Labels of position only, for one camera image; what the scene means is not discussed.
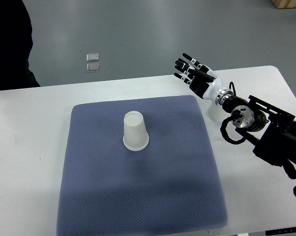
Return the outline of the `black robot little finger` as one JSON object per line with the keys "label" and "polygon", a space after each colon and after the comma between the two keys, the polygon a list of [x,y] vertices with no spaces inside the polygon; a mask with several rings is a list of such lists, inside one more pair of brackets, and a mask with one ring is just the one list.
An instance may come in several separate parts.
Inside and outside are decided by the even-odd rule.
{"label": "black robot little finger", "polygon": [[182,80],[185,84],[190,85],[192,80],[189,78],[186,78],[178,73],[174,73],[174,76],[177,77],[178,79]]}

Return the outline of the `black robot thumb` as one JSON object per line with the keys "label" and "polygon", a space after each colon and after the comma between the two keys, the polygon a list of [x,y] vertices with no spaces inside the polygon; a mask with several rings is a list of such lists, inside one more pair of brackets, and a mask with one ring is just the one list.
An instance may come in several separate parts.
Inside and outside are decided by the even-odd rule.
{"label": "black robot thumb", "polygon": [[189,69],[189,73],[195,78],[203,79],[204,81],[214,81],[215,78],[199,69]]}

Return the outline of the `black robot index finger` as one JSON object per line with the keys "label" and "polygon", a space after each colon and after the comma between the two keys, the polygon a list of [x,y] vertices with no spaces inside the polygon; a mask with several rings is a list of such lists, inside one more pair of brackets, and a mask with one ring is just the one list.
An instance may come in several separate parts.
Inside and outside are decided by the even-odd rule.
{"label": "black robot index finger", "polygon": [[194,59],[193,57],[189,56],[186,53],[183,53],[182,56],[189,60],[195,67],[202,67],[203,64],[201,64],[198,60]]}

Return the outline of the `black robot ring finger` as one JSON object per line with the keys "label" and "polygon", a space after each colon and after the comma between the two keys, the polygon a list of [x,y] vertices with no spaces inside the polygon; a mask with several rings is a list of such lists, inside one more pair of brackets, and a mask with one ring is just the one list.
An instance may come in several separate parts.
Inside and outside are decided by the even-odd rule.
{"label": "black robot ring finger", "polygon": [[195,68],[190,66],[189,64],[180,63],[180,64],[175,65],[175,69],[177,69],[178,71],[180,71],[181,73],[183,73],[185,75],[189,75],[189,74],[191,74],[192,70],[194,70]]}

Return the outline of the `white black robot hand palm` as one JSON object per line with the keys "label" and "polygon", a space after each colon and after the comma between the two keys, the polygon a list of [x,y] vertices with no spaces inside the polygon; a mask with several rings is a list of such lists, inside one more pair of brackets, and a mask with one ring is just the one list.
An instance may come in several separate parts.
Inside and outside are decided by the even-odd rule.
{"label": "white black robot hand palm", "polygon": [[206,65],[200,67],[201,71],[211,75],[215,78],[214,81],[204,81],[203,79],[193,79],[189,88],[200,98],[205,100],[218,100],[220,96],[226,91],[226,86],[222,84],[221,78]]}

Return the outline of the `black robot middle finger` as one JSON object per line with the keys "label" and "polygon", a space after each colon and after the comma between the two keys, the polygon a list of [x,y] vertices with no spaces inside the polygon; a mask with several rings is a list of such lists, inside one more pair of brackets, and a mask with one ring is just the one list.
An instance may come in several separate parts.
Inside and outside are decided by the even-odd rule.
{"label": "black robot middle finger", "polygon": [[199,67],[195,67],[191,62],[186,62],[183,59],[177,60],[177,64],[180,64],[180,63],[186,63],[186,64],[189,64],[190,66],[194,67],[195,69],[199,69]]}

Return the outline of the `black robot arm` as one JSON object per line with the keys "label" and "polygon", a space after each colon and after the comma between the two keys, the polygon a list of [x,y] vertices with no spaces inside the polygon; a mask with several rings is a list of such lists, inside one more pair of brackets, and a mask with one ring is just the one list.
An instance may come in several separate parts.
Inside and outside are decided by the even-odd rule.
{"label": "black robot arm", "polygon": [[248,100],[238,97],[233,83],[224,86],[209,67],[186,53],[182,56],[175,62],[174,75],[198,97],[230,115],[220,127],[224,140],[233,145],[249,141],[257,157],[296,179],[295,116],[252,95]]}

